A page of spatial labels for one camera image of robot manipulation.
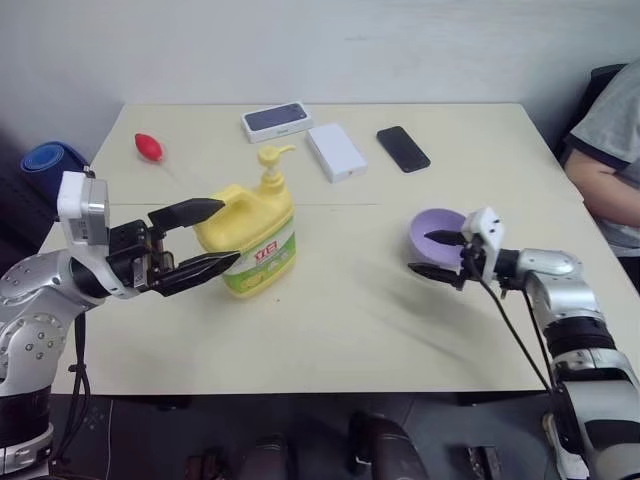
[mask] red balloon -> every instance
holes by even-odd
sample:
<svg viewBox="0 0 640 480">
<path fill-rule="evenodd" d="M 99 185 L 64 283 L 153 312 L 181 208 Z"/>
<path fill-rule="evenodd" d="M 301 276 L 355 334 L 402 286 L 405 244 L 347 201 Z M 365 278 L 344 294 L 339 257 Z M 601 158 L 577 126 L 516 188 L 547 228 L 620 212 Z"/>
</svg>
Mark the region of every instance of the red balloon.
<svg viewBox="0 0 640 480">
<path fill-rule="evenodd" d="M 162 161 L 162 146 L 160 142 L 144 133 L 136 133 L 135 139 L 136 148 L 140 155 L 152 162 Z"/>
</svg>

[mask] purple bowl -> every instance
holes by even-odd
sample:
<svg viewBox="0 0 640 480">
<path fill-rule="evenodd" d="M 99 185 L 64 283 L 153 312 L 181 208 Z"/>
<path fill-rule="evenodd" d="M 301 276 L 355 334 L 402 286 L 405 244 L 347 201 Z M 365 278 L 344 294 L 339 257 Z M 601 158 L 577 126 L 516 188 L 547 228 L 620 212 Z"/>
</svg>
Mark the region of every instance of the purple bowl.
<svg viewBox="0 0 640 480">
<path fill-rule="evenodd" d="M 442 245 L 425 238 L 425 233 L 436 230 L 452 230 L 459 232 L 465 221 L 465 216 L 446 210 L 444 208 L 433 208 L 420 212 L 411 221 L 409 237 L 416 260 L 442 267 L 457 268 L 462 262 L 460 253 L 462 247 Z"/>
</svg>

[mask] white box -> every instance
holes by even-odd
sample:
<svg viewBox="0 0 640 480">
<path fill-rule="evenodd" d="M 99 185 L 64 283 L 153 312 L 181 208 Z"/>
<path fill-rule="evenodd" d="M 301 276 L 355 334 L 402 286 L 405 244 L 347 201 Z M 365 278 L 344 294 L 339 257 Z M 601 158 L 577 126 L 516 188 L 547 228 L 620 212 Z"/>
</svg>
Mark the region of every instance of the white box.
<svg viewBox="0 0 640 480">
<path fill-rule="evenodd" d="M 242 126 L 249 142 L 256 143 L 307 130 L 313 127 L 313 119 L 302 102 L 291 102 L 245 113 L 242 115 Z"/>
<path fill-rule="evenodd" d="M 367 171 L 367 161 L 337 123 L 310 129 L 307 140 L 331 183 Z"/>
</svg>

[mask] white wall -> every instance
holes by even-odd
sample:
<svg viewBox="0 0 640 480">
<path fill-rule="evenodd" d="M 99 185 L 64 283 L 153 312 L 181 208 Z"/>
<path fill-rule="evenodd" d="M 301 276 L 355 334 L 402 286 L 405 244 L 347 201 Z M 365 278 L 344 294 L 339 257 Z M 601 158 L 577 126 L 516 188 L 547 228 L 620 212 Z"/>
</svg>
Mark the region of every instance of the white wall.
<svg viewBox="0 0 640 480">
<path fill-rule="evenodd" d="M 92 156 L 122 102 L 523 103 L 557 135 L 638 0 L 0 0 L 0 130 Z"/>
</svg>

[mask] red object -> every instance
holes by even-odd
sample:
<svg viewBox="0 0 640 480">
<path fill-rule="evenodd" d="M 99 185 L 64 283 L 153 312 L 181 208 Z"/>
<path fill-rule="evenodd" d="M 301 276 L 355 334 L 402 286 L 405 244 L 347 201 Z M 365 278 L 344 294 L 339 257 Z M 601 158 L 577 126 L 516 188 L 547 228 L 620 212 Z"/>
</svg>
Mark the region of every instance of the red object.
<svg viewBox="0 0 640 480">
<path fill-rule="evenodd" d="M 260 263 L 278 249 L 278 242 L 273 241 L 255 254 L 256 262 Z"/>
<path fill-rule="evenodd" d="M 162 161 L 162 145 L 160 145 L 160 142 L 144 133 L 136 133 L 135 138 L 136 148 L 140 155 L 152 162 Z"/>
</svg>

